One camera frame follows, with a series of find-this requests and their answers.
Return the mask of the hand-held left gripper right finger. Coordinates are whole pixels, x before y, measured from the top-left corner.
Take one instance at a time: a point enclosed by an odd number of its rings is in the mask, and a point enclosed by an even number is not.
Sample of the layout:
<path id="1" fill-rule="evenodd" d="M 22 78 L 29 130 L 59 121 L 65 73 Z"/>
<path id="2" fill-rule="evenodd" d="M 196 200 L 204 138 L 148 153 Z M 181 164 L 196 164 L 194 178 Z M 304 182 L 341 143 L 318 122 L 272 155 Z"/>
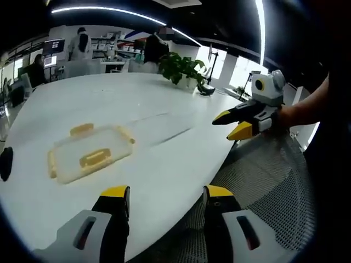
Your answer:
<path id="1" fill-rule="evenodd" d="M 295 251 L 276 241 L 275 231 L 251 210 L 241 209 L 224 187 L 203 187 L 203 227 L 208 262 L 292 262 Z"/>

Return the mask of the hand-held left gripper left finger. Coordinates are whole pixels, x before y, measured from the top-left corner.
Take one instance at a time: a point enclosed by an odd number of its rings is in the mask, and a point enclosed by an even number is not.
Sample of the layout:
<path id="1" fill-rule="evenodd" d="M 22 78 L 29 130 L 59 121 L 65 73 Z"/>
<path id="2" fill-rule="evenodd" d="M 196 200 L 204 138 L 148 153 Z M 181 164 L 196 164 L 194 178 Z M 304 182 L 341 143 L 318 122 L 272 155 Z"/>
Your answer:
<path id="1" fill-rule="evenodd" d="M 33 254 L 40 262 L 124 262 L 129 236 L 127 185 L 103 191 L 91 210 L 82 210 L 57 230 L 56 240 Z"/>

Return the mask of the person's right hand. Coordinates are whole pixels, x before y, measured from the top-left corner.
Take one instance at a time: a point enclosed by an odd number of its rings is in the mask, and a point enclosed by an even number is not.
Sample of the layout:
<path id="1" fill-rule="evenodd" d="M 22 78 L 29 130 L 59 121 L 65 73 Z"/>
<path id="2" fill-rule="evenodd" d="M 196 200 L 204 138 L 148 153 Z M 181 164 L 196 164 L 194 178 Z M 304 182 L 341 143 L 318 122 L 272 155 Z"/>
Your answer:
<path id="1" fill-rule="evenodd" d="M 292 106 L 283 106 L 277 112 L 275 131 L 286 133 L 294 124 L 295 110 Z"/>

